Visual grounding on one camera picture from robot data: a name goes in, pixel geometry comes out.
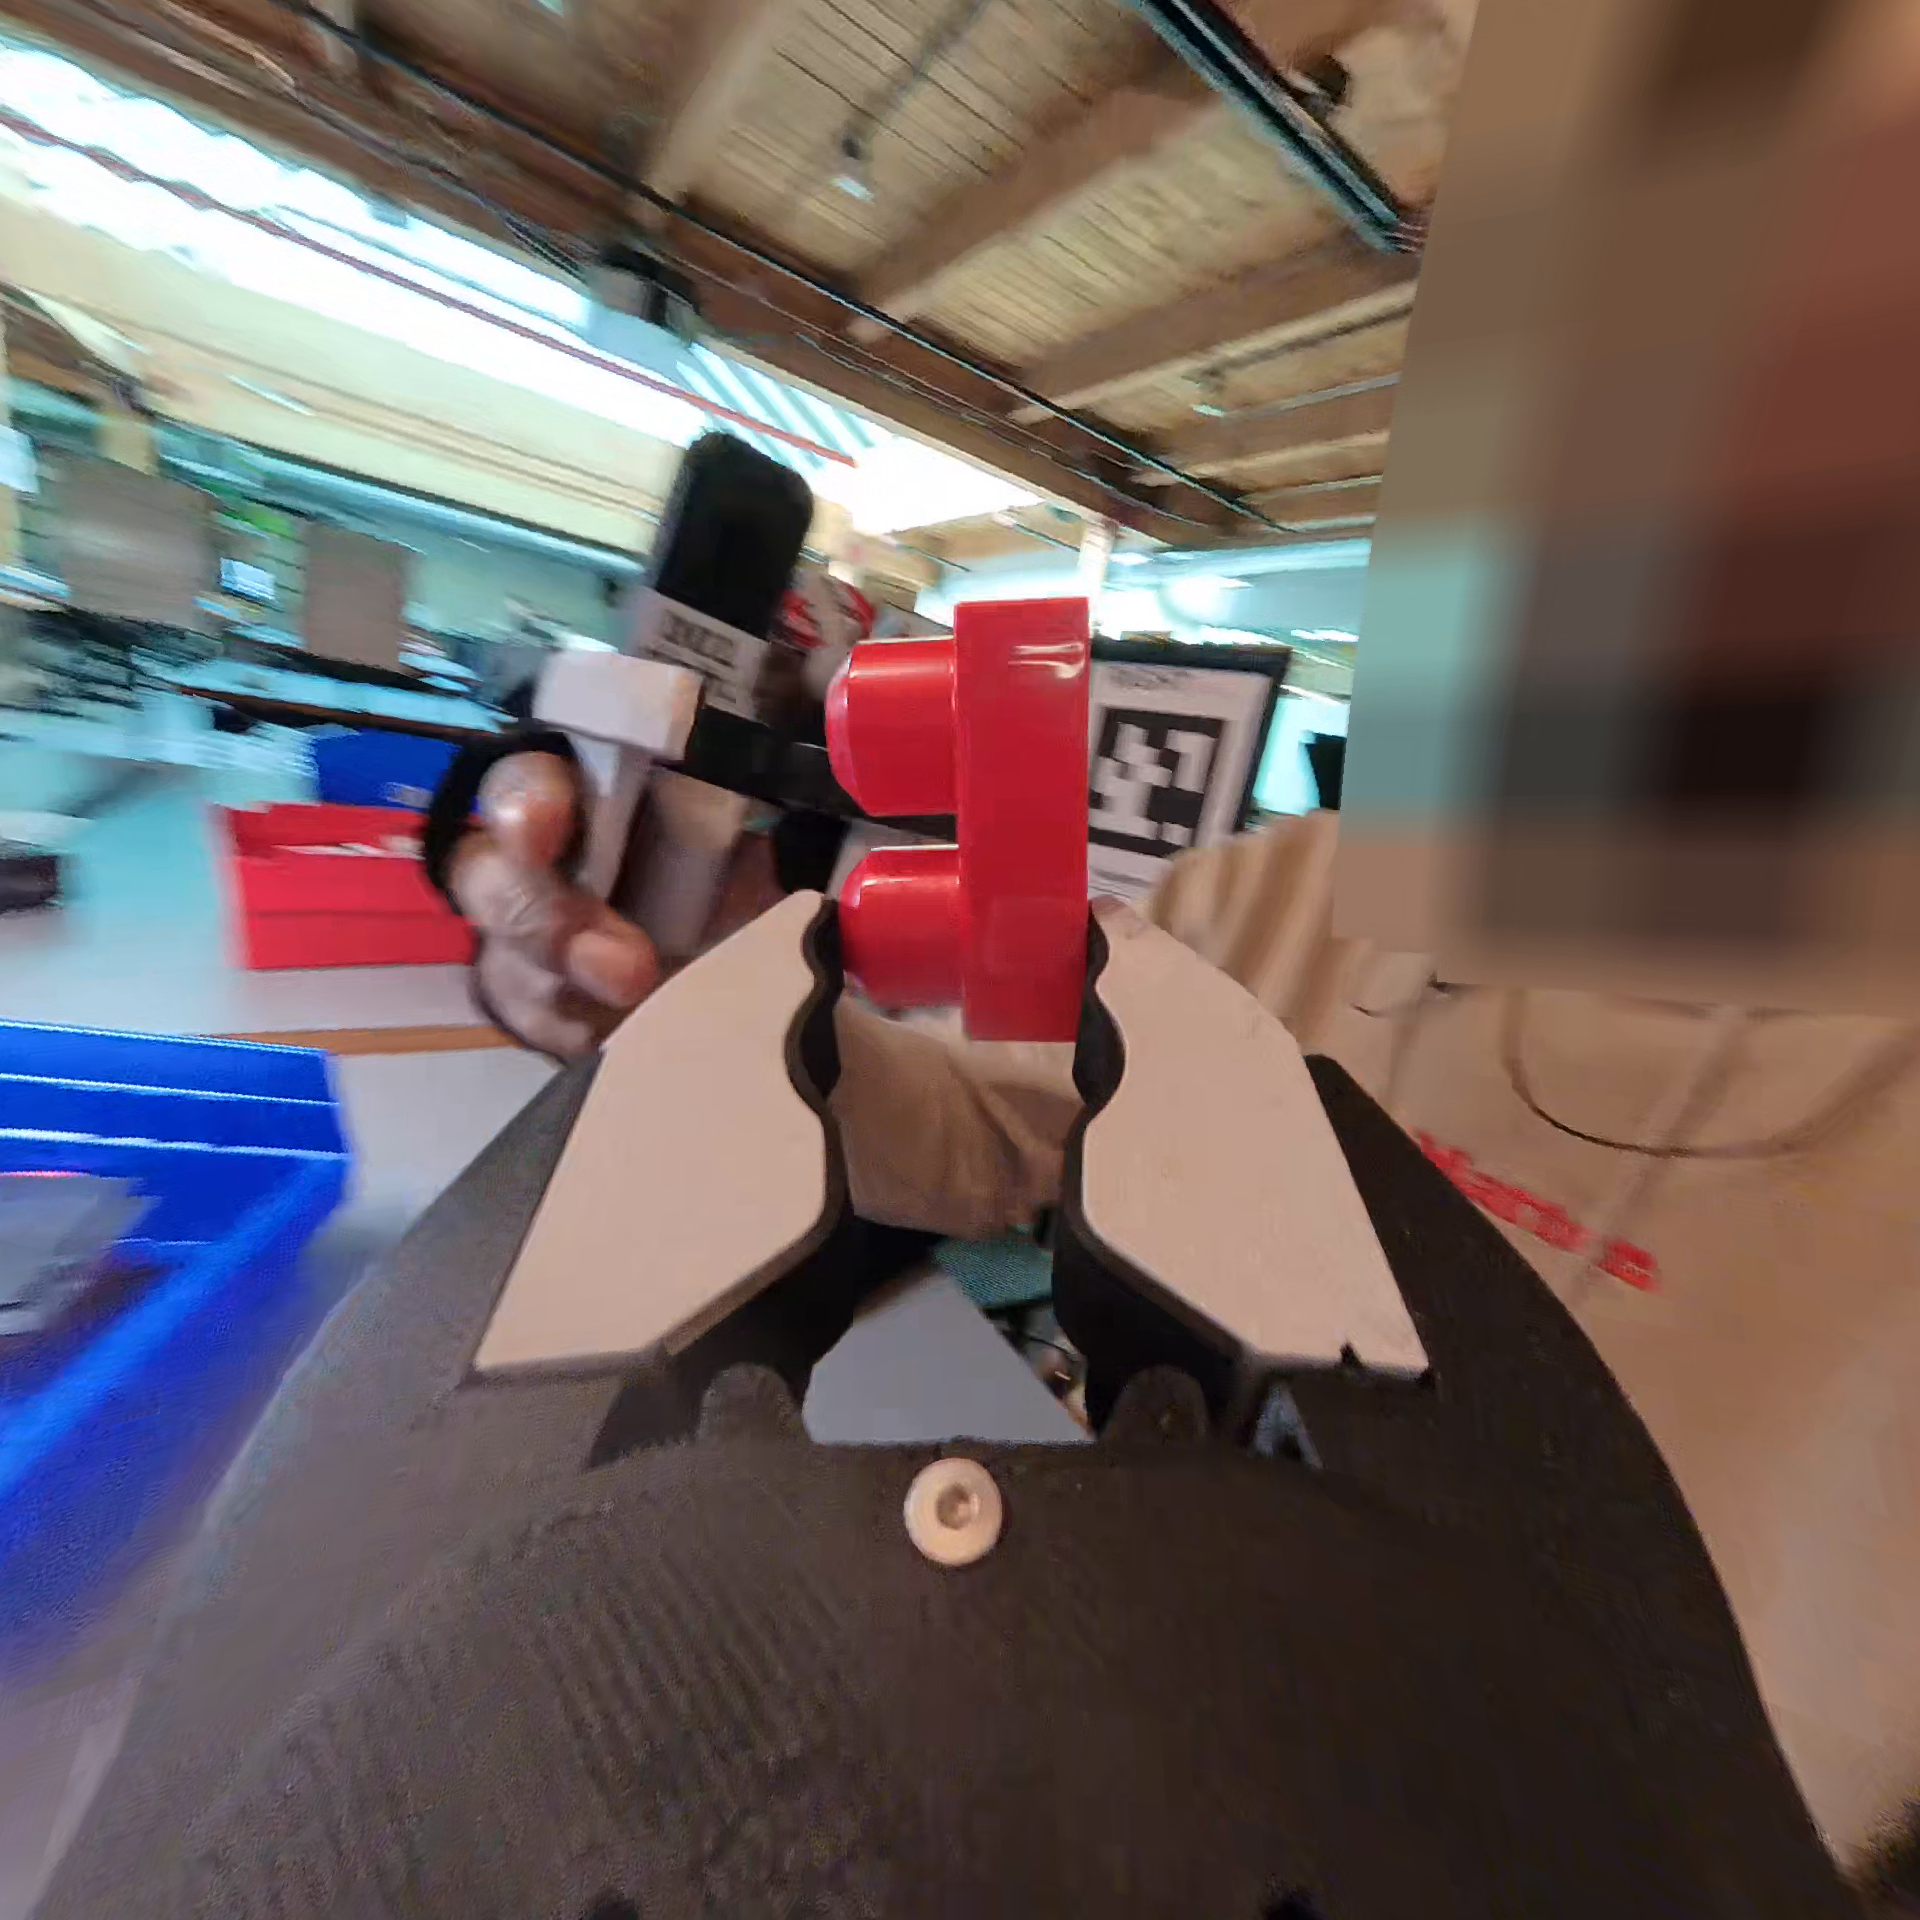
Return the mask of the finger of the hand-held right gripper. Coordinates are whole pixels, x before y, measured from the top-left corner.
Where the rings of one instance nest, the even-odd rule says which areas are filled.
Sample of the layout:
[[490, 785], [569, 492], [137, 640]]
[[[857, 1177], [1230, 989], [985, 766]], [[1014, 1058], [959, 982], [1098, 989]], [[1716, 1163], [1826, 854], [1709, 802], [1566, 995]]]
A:
[[646, 656], [563, 652], [543, 660], [533, 718], [569, 737], [643, 755], [683, 755], [705, 680]]

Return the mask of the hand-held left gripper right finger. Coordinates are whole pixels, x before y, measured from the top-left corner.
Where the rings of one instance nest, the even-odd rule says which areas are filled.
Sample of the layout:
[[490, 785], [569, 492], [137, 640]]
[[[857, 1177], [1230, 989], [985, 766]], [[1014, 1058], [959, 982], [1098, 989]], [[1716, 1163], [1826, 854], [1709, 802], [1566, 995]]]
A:
[[1098, 1433], [1138, 1377], [1185, 1377], [1230, 1440], [1297, 1379], [1428, 1377], [1298, 1043], [1124, 904], [1091, 909], [1073, 1082], [1052, 1307]]

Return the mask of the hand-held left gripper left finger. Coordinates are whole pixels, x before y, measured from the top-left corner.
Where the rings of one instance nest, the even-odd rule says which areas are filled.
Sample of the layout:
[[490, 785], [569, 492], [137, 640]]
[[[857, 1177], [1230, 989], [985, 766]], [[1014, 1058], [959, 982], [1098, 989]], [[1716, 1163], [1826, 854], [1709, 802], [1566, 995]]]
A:
[[475, 1339], [474, 1388], [610, 1385], [596, 1464], [691, 1433], [734, 1364], [803, 1389], [852, 1316], [844, 982], [835, 906], [803, 892], [615, 1030]]

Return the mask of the red toy brick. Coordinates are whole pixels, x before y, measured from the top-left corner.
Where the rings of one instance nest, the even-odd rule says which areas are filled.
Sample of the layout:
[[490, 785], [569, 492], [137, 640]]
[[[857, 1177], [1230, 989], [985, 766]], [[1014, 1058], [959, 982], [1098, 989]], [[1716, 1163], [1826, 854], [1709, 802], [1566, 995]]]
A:
[[823, 705], [835, 780], [882, 824], [951, 818], [844, 881], [844, 966], [887, 1013], [969, 1037], [1070, 1043], [1089, 977], [1089, 673], [1081, 596], [969, 603], [946, 638], [865, 640]]

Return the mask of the small blue plastic bin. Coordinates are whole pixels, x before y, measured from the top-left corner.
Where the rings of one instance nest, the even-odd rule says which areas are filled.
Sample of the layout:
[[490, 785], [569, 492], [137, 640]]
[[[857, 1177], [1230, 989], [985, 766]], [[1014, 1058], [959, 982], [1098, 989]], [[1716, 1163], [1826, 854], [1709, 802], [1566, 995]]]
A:
[[434, 737], [319, 729], [306, 738], [316, 802], [426, 811], [460, 748]]

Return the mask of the grey mesh office chair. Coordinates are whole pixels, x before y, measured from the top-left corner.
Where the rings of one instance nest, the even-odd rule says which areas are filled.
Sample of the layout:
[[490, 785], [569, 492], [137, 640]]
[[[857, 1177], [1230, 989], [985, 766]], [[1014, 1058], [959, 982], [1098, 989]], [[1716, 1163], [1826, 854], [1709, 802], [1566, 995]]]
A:
[[945, 1240], [932, 1261], [981, 1312], [1017, 1312], [1052, 1299], [1052, 1253], [1023, 1235]]

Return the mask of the red plastic bin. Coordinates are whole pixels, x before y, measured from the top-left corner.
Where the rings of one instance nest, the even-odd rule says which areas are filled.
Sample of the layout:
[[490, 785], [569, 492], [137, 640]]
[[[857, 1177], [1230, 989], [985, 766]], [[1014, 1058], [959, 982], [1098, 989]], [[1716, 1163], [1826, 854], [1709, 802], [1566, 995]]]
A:
[[252, 972], [460, 966], [474, 938], [426, 876], [407, 808], [212, 808], [227, 944]]

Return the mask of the person in beige hoodie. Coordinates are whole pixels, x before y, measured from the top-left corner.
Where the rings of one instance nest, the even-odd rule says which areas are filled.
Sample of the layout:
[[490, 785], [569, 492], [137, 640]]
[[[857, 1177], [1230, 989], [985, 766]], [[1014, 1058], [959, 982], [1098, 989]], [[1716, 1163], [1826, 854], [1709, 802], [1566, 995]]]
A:
[[1449, 982], [1338, 939], [1335, 829], [1177, 854], [1142, 913], [1341, 1064], [1572, 1309], [1858, 1860], [1916, 1820], [1916, 1025]]

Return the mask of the black framed marker sign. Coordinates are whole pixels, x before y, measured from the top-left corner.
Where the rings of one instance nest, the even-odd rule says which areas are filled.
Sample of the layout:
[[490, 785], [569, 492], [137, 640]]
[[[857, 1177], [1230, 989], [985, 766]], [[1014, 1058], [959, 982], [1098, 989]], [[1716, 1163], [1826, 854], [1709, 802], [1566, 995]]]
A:
[[1281, 642], [1093, 640], [1093, 899], [1145, 900], [1170, 859], [1247, 825], [1289, 664]]

